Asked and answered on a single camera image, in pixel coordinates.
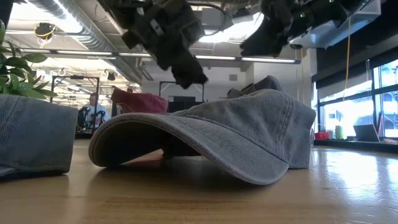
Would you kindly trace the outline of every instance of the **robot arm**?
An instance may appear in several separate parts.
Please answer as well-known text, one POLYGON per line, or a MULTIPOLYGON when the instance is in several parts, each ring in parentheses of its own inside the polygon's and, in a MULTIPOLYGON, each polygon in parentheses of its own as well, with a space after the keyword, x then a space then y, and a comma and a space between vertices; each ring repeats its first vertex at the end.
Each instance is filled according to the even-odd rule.
MULTIPOLYGON (((194 3, 186 0, 98 1, 126 31, 122 35, 126 45, 132 49, 141 44, 161 69, 171 67, 176 83, 182 88, 207 82, 201 65, 189 52, 189 46, 205 35, 192 11, 191 4, 194 3)), ((261 11, 265 19, 260 28, 241 44, 241 55, 277 57, 289 40, 328 21, 334 21, 339 27, 372 1, 262 0, 261 11)))
POLYGON ((242 56, 277 57, 283 46, 308 31, 333 21, 336 28, 374 0, 263 0, 260 28, 241 44, 242 56))

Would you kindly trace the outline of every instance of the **denim cap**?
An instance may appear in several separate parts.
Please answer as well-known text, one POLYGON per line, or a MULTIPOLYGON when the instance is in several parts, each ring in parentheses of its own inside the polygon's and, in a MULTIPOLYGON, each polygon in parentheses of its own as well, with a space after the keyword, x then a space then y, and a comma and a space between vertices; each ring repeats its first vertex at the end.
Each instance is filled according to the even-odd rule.
POLYGON ((0 177, 68 172, 77 114, 76 108, 0 95, 0 177))
POLYGON ((110 167, 158 149, 186 149, 243 181, 266 185, 289 168, 308 168, 314 119, 314 110, 289 95, 261 90, 172 114, 114 117, 95 132, 89 156, 110 167))

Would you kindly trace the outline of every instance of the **window frame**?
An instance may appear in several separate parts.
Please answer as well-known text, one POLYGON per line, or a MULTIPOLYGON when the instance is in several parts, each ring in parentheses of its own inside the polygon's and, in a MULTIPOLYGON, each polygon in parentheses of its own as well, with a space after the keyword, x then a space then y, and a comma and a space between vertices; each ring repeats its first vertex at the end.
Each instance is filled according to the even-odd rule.
MULTIPOLYGON (((381 77, 381 72, 380 72, 381 66, 377 67, 377 69, 379 70, 379 72, 378 72, 379 77, 378 77, 377 80, 380 82, 379 86, 381 86, 381 82, 382 82, 382 80, 381 80, 382 77, 381 77)), ((374 125, 375 128, 377 128, 377 111, 378 111, 377 109, 378 108, 376 108, 377 107, 377 105, 376 105, 376 95, 380 95, 382 97, 383 93, 389 93, 389 92, 392 92, 392 91, 398 91, 398 84, 391 85, 391 86, 380 87, 380 88, 375 88, 376 84, 375 84, 374 69, 370 69, 369 60, 366 61, 366 70, 368 72, 370 72, 370 75, 371 75, 372 89, 370 91, 364 91, 362 93, 357 93, 357 94, 354 94, 354 95, 351 95, 351 96, 346 96, 346 97, 344 97, 344 100, 356 100, 356 99, 360 99, 360 98, 371 96, 372 97, 372 101, 373 101, 373 125, 374 125)), ((318 108, 318 114, 320 115, 320 116, 318 116, 318 130, 322 130, 323 129, 322 126, 325 127, 325 117, 324 117, 324 112, 323 112, 324 109, 323 109, 323 107, 325 105, 330 105, 330 104, 333 104, 333 103, 343 102, 343 97, 337 98, 335 100, 324 101, 324 102, 321 102, 320 100, 321 99, 319 99, 319 97, 318 97, 317 108, 318 108)), ((384 113, 383 106, 381 108, 379 108, 379 111, 384 113)), ((387 138, 387 137, 384 136, 384 125, 383 125, 382 136, 380 137, 380 139, 384 139, 384 138, 387 138)), ((398 137, 388 137, 388 139, 398 139, 398 137)))

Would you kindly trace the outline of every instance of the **green plant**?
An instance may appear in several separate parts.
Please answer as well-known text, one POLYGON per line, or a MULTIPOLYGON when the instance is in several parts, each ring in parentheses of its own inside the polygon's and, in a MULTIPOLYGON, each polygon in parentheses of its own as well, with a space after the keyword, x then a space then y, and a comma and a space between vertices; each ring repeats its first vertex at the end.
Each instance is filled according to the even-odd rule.
POLYGON ((47 60, 42 54, 23 54, 12 43, 7 42, 11 48, 4 48, 1 43, 4 40, 6 29, 0 20, 0 94, 28 96, 46 100, 46 96, 57 96, 49 90, 44 90, 49 83, 38 84, 40 77, 34 77, 28 62, 41 63, 47 60), (7 58, 4 53, 12 54, 7 58))

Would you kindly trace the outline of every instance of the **white shirt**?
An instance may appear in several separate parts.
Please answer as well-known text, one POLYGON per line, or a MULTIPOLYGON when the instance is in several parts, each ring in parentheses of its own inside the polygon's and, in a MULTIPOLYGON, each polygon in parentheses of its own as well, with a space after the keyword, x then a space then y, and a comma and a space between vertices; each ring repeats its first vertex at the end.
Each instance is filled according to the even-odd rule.
MULTIPOLYGON (((87 108, 90 109, 90 111, 88 112, 88 115, 87 115, 87 121, 90 123, 90 121, 91 121, 91 115, 94 114, 94 112, 95 112, 95 110, 94 110, 95 107, 94 107, 94 106, 91 106, 90 104, 86 104, 85 107, 87 107, 87 108)), ((103 105, 101 105, 101 104, 97 104, 97 113, 98 113, 99 111, 104 111, 104 112, 105 112, 105 115, 104 115, 104 118, 102 119, 102 122, 105 122, 105 121, 111 119, 111 115, 110 115, 109 112, 106 110, 106 108, 105 108, 103 105)), ((100 125, 100 119, 101 119, 101 115, 98 115, 98 116, 96 117, 96 121, 95 121, 95 127, 96 127, 96 128, 98 128, 98 126, 100 125)))

